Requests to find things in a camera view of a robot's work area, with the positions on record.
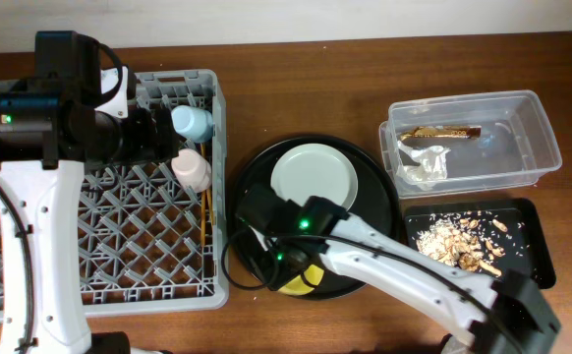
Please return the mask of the white tissue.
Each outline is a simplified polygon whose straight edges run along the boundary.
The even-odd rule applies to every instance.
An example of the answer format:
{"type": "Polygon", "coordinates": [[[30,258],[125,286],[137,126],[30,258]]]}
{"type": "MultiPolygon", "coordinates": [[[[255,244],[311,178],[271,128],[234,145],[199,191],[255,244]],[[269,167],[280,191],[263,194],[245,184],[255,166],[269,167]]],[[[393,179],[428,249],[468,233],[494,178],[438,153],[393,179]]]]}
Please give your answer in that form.
{"type": "Polygon", "coordinates": [[[447,154],[451,152],[449,147],[415,148],[399,142],[398,148],[413,162],[413,165],[402,164],[398,168],[398,175],[405,181],[426,183],[445,180],[448,177],[447,154]]]}

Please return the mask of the yellow bowl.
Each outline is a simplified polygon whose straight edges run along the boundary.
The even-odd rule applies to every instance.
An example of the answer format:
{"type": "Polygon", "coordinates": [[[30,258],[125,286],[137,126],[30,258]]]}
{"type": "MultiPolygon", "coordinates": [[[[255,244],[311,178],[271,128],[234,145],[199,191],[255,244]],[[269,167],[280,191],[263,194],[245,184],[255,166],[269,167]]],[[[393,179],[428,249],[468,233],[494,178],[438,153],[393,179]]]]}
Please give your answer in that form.
{"type": "Polygon", "coordinates": [[[323,276],[323,269],[310,265],[302,274],[295,276],[279,288],[278,292],[289,296],[307,295],[319,287],[323,276]]]}

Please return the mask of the gold snack wrapper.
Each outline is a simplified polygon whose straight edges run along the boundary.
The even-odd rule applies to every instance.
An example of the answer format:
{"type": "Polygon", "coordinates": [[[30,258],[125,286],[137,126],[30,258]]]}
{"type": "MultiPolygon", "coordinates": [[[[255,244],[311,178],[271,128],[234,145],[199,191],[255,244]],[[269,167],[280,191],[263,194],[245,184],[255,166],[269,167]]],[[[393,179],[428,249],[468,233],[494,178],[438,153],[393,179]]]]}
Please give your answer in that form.
{"type": "Polygon", "coordinates": [[[418,126],[398,135],[399,141],[408,139],[477,139],[481,126],[418,126]]]}

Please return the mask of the food scraps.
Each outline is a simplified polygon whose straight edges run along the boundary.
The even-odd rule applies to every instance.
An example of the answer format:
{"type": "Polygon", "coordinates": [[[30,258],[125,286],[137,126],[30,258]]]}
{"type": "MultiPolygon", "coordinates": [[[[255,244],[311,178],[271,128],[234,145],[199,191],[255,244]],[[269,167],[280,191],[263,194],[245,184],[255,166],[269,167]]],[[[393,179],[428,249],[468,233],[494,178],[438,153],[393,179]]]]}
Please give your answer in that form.
{"type": "Polygon", "coordinates": [[[418,252],[448,266],[494,277],[503,275],[507,260],[524,260],[530,249],[522,238],[514,236],[523,229],[522,222],[511,226],[487,210],[411,216],[408,224],[417,227],[408,240],[418,252]]]}

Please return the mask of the blue plastic cup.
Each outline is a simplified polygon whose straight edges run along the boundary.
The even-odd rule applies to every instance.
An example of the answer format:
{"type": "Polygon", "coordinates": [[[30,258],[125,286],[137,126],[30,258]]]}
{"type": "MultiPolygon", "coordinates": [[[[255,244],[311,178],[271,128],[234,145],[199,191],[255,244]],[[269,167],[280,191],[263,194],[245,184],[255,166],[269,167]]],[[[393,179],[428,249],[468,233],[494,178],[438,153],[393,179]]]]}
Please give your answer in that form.
{"type": "Polygon", "coordinates": [[[194,143],[206,143],[212,139],[214,121],[210,112],[179,105],[171,111],[174,130],[177,134],[194,143]]]}

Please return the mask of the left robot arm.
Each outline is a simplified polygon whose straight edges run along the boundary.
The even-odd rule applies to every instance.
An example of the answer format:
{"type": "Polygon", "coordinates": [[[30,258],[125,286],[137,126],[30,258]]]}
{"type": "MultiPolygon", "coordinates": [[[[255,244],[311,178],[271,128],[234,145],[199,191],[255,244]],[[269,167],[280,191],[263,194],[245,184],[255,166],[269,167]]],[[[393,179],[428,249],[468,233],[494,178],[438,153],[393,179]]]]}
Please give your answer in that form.
{"type": "Polygon", "coordinates": [[[78,206],[86,170],[170,159],[160,108],[116,113],[57,93],[0,93],[0,353],[132,353],[126,333],[91,332],[81,295],[78,206]]]}

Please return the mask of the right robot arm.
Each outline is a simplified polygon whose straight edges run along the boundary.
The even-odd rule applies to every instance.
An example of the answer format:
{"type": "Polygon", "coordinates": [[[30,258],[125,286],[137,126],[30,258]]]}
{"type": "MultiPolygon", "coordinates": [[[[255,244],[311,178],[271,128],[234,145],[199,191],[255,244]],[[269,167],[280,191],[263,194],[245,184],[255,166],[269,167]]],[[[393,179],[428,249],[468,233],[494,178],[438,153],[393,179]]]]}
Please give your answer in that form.
{"type": "Polygon", "coordinates": [[[547,353],[561,323],[529,276],[496,279],[430,259],[322,197],[303,206],[252,187],[236,216],[269,252],[293,245],[325,269],[364,282],[428,316],[474,353],[547,353]]]}

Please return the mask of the pink plastic cup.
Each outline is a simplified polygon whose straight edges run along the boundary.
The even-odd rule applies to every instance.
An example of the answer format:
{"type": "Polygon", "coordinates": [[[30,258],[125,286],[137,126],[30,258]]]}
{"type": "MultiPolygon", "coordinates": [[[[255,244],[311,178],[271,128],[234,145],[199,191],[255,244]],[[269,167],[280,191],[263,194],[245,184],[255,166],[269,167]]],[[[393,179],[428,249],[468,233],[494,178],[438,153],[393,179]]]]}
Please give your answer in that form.
{"type": "Polygon", "coordinates": [[[183,148],[171,159],[171,167],[177,180],[184,188],[196,193],[206,191],[211,186],[211,166],[196,150],[183,148]]]}

